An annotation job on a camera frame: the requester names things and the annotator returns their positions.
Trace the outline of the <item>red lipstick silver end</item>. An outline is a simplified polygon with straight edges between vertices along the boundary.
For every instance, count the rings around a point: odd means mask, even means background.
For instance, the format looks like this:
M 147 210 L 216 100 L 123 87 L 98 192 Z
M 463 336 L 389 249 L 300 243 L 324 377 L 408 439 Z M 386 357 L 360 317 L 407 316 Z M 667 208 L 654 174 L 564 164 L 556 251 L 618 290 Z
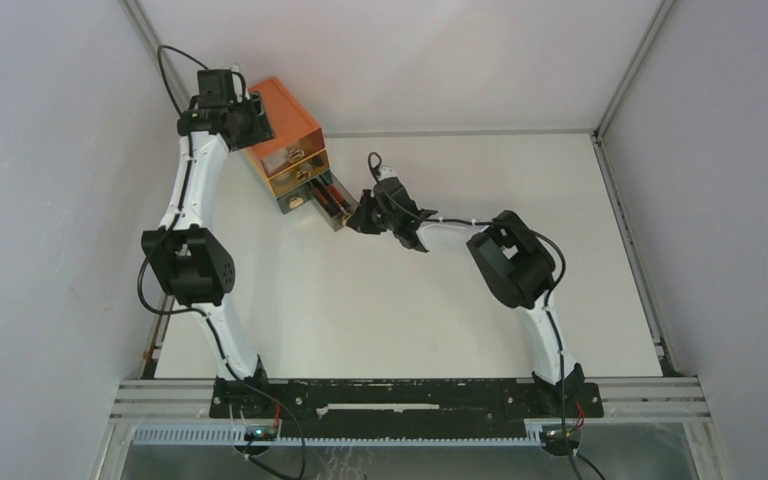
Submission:
M 335 185 L 328 185 L 327 190 L 329 194 L 332 196 L 332 198 L 336 201 L 336 203 L 340 206 L 341 209 L 346 211 L 351 209 L 351 204 L 345 199 L 345 197 L 336 188 Z

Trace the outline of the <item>orange yellow blue drawer box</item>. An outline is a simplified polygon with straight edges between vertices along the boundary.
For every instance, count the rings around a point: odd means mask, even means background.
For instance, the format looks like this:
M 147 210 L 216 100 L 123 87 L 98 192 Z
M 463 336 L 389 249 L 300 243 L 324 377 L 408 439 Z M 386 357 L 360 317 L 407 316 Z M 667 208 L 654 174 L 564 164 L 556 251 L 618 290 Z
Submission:
M 250 165 L 284 215 L 312 203 L 335 231 L 345 226 L 357 201 L 333 174 L 324 131 L 317 120 L 276 76 L 249 88 L 261 95 L 275 138 L 246 150 Z M 327 190 L 335 185 L 351 204 L 340 208 Z M 328 217 L 313 193 L 320 187 L 335 209 Z

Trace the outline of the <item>black powder brush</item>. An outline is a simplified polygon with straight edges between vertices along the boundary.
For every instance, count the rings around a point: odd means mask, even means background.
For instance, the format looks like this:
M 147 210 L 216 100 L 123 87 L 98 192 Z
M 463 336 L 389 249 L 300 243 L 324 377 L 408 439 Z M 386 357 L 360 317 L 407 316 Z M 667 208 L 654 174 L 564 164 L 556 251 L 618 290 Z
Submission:
M 335 213 L 335 209 L 333 208 L 328 195 L 320 187 L 314 187 L 313 193 L 323 210 L 326 212 L 326 215 L 332 217 Z

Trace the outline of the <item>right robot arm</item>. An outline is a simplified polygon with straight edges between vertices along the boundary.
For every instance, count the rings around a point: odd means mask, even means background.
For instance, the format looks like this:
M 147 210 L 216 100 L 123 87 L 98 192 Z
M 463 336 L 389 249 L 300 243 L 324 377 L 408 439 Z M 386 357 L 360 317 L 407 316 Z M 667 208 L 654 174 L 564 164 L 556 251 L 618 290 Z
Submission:
M 390 232 L 408 250 L 469 256 L 491 295 L 514 310 L 527 329 L 539 406 L 549 415 L 562 416 L 576 405 L 584 374 L 567 350 L 556 315 L 554 293 L 566 261 L 554 242 L 510 210 L 478 221 L 420 209 L 397 178 L 364 190 L 344 224 L 362 234 Z

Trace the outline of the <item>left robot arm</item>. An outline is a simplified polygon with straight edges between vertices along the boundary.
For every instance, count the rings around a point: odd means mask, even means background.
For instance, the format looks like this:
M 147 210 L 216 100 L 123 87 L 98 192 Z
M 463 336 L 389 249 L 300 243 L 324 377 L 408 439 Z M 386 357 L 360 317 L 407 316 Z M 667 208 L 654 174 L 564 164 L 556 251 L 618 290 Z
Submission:
M 237 66 L 201 69 L 198 92 L 176 123 L 179 163 L 158 227 L 141 235 L 145 258 L 138 276 L 153 272 L 176 308 L 167 315 L 196 319 L 208 339 L 216 376 L 238 386 L 234 404 L 250 417 L 265 414 L 273 394 L 261 358 L 243 331 L 232 298 L 237 271 L 214 234 L 223 167 L 239 150 L 274 135 L 262 99 L 250 93 Z

